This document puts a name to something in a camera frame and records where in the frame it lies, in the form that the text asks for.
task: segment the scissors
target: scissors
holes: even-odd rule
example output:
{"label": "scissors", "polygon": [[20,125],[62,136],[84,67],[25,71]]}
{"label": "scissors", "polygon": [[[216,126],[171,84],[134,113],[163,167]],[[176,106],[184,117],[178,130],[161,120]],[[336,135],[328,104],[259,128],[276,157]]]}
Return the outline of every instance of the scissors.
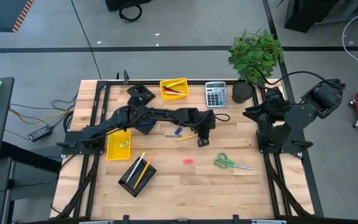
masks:
{"label": "scissors", "polygon": [[228,159],[227,155],[223,152],[218,154],[218,158],[214,160],[214,164],[221,169],[227,169],[229,167],[236,167],[236,168],[241,168],[241,169],[252,169],[252,170],[254,169],[249,166],[236,164],[235,162]]}

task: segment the gray floor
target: gray floor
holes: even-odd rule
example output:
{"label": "gray floor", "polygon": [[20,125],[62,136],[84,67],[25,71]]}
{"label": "gray floor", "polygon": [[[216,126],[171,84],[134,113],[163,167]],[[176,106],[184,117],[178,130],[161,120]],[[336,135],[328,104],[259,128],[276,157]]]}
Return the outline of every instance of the gray floor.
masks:
{"label": "gray floor", "polygon": [[[278,37],[284,46],[340,46],[344,23],[312,27],[307,34],[283,28],[286,3],[270,0]],[[230,45],[243,29],[269,29],[262,1],[253,0],[153,0],[144,15],[125,24],[108,12],[103,0],[74,0],[93,47]],[[349,27],[347,42],[358,45],[358,21]],[[20,31],[0,33],[0,48],[87,47],[69,0],[36,0]],[[358,219],[358,129],[352,108],[346,106],[358,92],[358,62],[344,52],[285,52],[289,72],[309,70],[326,78],[338,77],[348,84],[342,106],[330,117],[317,119],[305,129],[313,141],[310,155],[326,217]],[[131,78],[236,78],[225,51],[98,52],[101,76],[115,78],[126,69]],[[52,100],[70,100],[80,80],[97,79],[90,53],[0,54],[0,77],[16,79],[13,103],[50,106]],[[275,77],[281,73],[277,68]],[[319,80],[306,75],[291,78],[295,97]],[[51,111],[15,108],[28,116],[42,118]],[[6,128],[27,135],[42,125],[26,125],[10,114]],[[64,138],[59,126],[52,136],[31,143],[6,133],[4,140],[25,149],[53,146]],[[50,174],[39,176],[45,182]],[[41,199],[18,201],[14,212],[20,222],[43,220],[49,215],[55,183]]]}

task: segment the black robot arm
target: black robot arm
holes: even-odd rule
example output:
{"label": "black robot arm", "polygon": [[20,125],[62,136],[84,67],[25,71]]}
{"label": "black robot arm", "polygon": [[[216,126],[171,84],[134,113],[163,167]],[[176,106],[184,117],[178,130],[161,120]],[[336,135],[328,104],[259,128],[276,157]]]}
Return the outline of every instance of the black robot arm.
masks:
{"label": "black robot arm", "polygon": [[155,109],[146,106],[123,106],[118,108],[111,118],[96,126],[82,129],[81,140],[77,142],[58,143],[63,147],[77,147],[77,144],[98,145],[109,132],[128,128],[140,129],[142,123],[168,121],[178,126],[189,127],[198,133],[198,146],[209,144],[209,130],[215,128],[213,110],[198,111],[197,108],[179,108],[177,110]]}
{"label": "black robot arm", "polygon": [[[300,152],[313,143],[299,140],[301,131],[317,117],[329,116],[342,101],[346,84],[339,79],[324,80],[302,96],[302,102],[285,100],[278,87],[268,89],[262,104],[246,108],[243,115],[258,122],[257,139],[263,153]],[[273,126],[276,121],[283,125]]]}

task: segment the pink eraser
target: pink eraser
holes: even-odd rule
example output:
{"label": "pink eraser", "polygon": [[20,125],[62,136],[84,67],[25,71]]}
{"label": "pink eraser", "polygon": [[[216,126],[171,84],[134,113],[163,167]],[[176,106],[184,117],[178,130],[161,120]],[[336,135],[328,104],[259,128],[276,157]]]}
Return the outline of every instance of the pink eraser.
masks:
{"label": "pink eraser", "polygon": [[183,164],[192,164],[192,163],[194,163],[193,159],[184,159],[183,160]]}

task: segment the yellow tray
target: yellow tray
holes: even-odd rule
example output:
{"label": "yellow tray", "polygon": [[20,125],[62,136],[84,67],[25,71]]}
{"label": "yellow tray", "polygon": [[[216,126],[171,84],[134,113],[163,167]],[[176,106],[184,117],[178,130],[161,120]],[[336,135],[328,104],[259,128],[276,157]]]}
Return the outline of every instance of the yellow tray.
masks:
{"label": "yellow tray", "polygon": [[[129,145],[121,148],[120,145],[128,141]],[[112,133],[107,138],[107,156],[108,161],[124,160],[131,158],[131,131],[123,130]]]}
{"label": "yellow tray", "polygon": [[[184,95],[170,95],[170,94],[165,94],[164,93],[164,86],[173,84],[173,83],[177,83],[180,81],[183,81],[183,83],[181,84],[177,84],[174,85],[172,87],[170,87],[172,90],[176,90],[179,91],[181,93],[184,93]],[[187,79],[186,78],[177,78],[177,79],[173,79],[173,80],[162,80],[160,81],[160,89],[161,89],[161,97],[164,100],[177,100],[177,99],[183,99],[186,98],[189,95],[189,87],[187,85]]]}

